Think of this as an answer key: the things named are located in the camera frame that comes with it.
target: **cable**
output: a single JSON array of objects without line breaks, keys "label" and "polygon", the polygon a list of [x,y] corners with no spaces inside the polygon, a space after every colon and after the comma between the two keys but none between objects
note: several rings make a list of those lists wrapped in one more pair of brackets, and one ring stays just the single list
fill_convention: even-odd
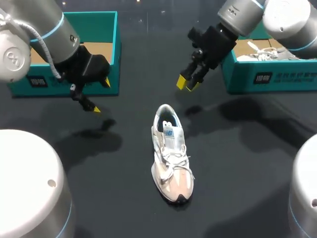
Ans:
[{"label": "cable", "polygon": [[[45,41],[43,40],[43,38],[41,37],[41,35],[37,32],[37,30],[35,30],[32,26],[30,26],[29,24],[23,22],[23,21],[19,21],[19,20],[13,20],[17,25],[19,25],[22,28],[25,28],[27,30],[29,30],[34,36],[35,38],[39,41],[42,49],[44,50],[45,56],[48,60],[48,63],[50,65],[51,71],[53,73],[53,75],[56,78],[61,78],[60,74],[58,73],[58,71],[56,70],[54,63],[53,63],[53,59],[52,56],[50,54],[50,51],[47,47],[47,45],[45,44]],[[3,21],[0,22],[0,27],[5,26],[7,23],[10,23],[9,21]]]}]

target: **shoe tongue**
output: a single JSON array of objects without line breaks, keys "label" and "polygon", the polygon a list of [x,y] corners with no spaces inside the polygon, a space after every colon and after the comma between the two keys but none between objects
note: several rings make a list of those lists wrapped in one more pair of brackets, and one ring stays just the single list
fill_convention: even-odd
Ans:
[{"label": "shoe tongue", "polygon": [[185,143],[184,131],[181,127],[164,126],[165,147],[169,149],[181,150]]}]

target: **shoe label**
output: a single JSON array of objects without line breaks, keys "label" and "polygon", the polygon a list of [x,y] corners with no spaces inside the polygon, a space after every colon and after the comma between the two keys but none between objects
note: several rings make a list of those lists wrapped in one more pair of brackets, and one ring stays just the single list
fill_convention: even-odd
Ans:
[{"label": "shoe label", "polygon": [[256,74],[253,84],[269,84],[272,75],[272,72],[259,72]]}]

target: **black surface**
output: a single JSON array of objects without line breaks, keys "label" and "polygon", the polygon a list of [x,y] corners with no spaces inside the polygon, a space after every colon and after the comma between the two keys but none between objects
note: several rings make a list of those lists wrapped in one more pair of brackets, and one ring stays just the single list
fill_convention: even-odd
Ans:
[{"label": "black surface", "polygon": [[[188,30],[216,24],[222,3],[59,1],[65,11],[119,11],[120,95],[94,99],[101,115],[71,99],[13,100],[0,88],[1,127],[35,133],[60,155],[76,238],[288,236],[292,162],[317,129],[316,94],[229,96],[219,69],[193,93],[175,85],[193,51]],[[151,125],[163,103],[181,119],[196,177],[193,199],[181,208],[161,198],[151,176]]]}]

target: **logo on box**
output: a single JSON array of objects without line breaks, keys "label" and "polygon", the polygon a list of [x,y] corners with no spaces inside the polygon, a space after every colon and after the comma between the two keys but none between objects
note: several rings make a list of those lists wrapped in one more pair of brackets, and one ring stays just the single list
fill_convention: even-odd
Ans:
[{"label": "logo on box", "polygon": [[26,78],[28,79],[29,83],[33,88],[47,88],[48,84],[45,81],[43,76],[31,76],[27,75]]},{"label": "logo on box", "polygon": [[272,72],[259,72],[254,78],[254,84],[268,84],[271,81]]}]

